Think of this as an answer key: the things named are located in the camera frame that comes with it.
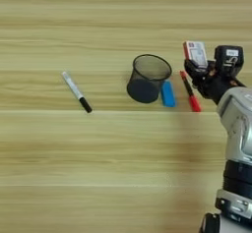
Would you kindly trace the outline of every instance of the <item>red and white box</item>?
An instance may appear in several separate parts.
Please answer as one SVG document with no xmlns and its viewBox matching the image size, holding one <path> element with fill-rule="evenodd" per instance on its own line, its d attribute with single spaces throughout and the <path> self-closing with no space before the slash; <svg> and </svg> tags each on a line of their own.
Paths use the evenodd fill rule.
<svg viewBox="0 0 252 233">
<path fill-rule="evenodd" d="M 208 59 L 204 42 L 188 40 L 183 43 L 183 46 L 186 59 L 195 61 L 199 68 L 208 67 Z"/>
</svg>

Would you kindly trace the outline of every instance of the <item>red marker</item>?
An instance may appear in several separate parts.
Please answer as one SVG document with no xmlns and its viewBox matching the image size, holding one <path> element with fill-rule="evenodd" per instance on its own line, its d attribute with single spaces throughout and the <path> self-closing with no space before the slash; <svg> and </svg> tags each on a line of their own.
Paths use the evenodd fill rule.
<svg viewBox="0 0 252 233">
<path fill-rule="evenodd" d="M 190 102 L 190 105 L 192 107 L 192 110 L 195 111 L 195 112 L 201 112 L 201 106 L 200 106 L 200 103 L 197 99 L 197 97 L 194 95 L 193 93 L 193 89 L 190 87 L 187 79 L 186 79 L 186 74 L 185 72 L 182 72 L 180 71 L 180 76 L 185 84 L 185 87 L 186 87 L 186 90 L 189 94 L 189 102 Z"/>
</svg>

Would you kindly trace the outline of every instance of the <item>marker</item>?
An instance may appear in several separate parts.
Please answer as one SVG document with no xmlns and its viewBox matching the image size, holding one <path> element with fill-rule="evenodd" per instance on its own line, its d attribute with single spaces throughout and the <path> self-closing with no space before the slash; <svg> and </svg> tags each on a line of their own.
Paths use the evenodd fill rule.
<svg viewBox="0 0 252 233">
<path fill-rule="evenodd" d="M 189 102 L 190 102 L 190 105 L 192 107 L 192 110 L 195 111 L 195 112 L 201 112 L 201 106 L 200 106 L 200 103 L 197 99 L 197 97 L 194 95 L 193 93 L 193 89 L 190 87 L 187 79 L 186 79 L 186 74 L 185 72 L 180 72 L 180 76 L 185 84 L 185 87 L 186 87 L 186 90 L 189 94 Z"/>
<path fill-rule="evenodd" d="M 63 72 L 62 76 L 65 80 L 65 82 L 67 83 L 67 85 L 70 87 L 70 89 L 72 90 L 73 94 L 76 95 L 77 99 L 81 102 L 82 106 L 84 107 L 84 109 L 88 112 L 91 113 L 92 109 L 89 106 L 89 104 L 87 103 L 87 101 L 85 100 L 83 94 L 79 91 L 79 89 L 77 88 L 77 86 L 75 85 L 75 83 L 73 82 L 73 80 L 70 78 L 70 76 L 66 73 Z"/>
</svg>

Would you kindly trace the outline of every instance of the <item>blue object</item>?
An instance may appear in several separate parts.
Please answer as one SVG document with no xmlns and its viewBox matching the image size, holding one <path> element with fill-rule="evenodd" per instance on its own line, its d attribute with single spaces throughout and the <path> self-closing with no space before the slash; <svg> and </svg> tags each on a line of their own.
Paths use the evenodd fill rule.
<svg viewBox="0 0 252 233">
<path fill-rule="evenodd" d="M 175 107 L 176 99 L 171 82 L 164 82 L 161 88 L 162 103 L 166 107 Z"/>
</svg>

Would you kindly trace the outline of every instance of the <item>black mesh cup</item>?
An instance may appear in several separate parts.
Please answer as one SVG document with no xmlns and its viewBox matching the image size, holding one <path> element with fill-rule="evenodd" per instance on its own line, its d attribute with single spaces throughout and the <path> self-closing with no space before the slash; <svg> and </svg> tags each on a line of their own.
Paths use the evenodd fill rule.
<svg viewBox="0 0 252 233">
<path fill-rule="evenodd" d="M 158 99 L 162 84 L 171 75 L 170 65 L 155 55 L 141 55 L 133 61 L 133 72 L 127 86 L 136 101 L 151 103 Z"/>
</svg>

